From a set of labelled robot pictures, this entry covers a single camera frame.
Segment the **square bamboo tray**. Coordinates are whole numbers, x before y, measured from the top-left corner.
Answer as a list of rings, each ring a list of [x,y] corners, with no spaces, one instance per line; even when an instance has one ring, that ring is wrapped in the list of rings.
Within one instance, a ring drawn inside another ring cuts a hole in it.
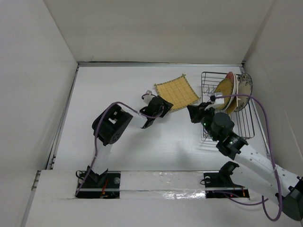
[[[154,86],[161,98],[173,104],[171,112],[181,110],[200,100],[188,82],[186,74],[167,82],[154,84]]]

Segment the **fan-shaped bamboo tray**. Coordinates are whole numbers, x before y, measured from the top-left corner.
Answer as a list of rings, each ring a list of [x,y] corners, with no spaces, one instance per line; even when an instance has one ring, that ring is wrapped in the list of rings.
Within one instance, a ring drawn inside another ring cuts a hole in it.
[[[234,97],[228,108],[226,109],[226,113],[230,115],[238,106],[237,97]]]

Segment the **round bamboo tray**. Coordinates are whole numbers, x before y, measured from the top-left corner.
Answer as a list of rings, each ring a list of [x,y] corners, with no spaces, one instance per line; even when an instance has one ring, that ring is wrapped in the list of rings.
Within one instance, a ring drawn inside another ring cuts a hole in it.
[[[231,79],[223,79],[216,87],[215,92],[221,92],[223,96],[233,94],[233,81]],[[224,98],[225,106],[218,107],[219,110],[223,110],[229,104],[231,97]]]

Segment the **blue white floral plate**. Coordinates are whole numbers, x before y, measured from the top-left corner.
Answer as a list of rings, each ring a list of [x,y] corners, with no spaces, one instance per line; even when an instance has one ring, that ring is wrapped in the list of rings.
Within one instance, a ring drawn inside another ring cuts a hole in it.
[[[249,74],[243,73],[237,76],[239,82],[239,94],[251,95],[253,90],[252,78]],[[241,111],[248,104],[250,98],[247,96],[238,96],[238,107],[235,109],[235,112]]]

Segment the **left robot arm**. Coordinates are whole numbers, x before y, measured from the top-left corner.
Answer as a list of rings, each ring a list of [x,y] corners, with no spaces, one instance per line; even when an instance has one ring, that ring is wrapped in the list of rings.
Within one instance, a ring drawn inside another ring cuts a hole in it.
[[[93,122],[95,154],[86,177],[94,187],[104,185],[111,146],[120,139],[126,128],[132,125],[146,129],[173,107],[172,103],[153,94],[144,94],[142,100],[146,106],[139,111],[122,102],[114,102]]]

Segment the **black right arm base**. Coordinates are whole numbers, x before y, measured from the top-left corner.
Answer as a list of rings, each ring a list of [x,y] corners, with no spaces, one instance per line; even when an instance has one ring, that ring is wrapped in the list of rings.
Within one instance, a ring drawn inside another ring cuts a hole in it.
[[[240,188],[240,185],[234,184],[231,175],[238,164],[228,161],[218,172],[204,172],[204,178],[200,181],[206,188]]]

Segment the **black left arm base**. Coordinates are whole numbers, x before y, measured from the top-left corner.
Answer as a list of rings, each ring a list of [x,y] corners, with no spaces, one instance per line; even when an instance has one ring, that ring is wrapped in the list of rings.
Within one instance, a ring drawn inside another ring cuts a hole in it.
[[[87,171],[76,171],[78,178],[75,197],[78,199],[119,199],[121,172],[106,170],[98,175],[92,170],[84,181]]]

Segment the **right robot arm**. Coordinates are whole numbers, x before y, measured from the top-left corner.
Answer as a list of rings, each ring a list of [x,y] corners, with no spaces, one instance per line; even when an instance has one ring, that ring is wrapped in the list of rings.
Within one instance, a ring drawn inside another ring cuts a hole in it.
[[[216,112],[209,103],[188,105],[192,123],[200,123],[215,141],[221,154],[230,158],[219,173],[224,186],[232,183],[247,187],[275,203],[295,221],[303,219],[303,179],[256,151],[244,138],[233,132],[229,115]]]

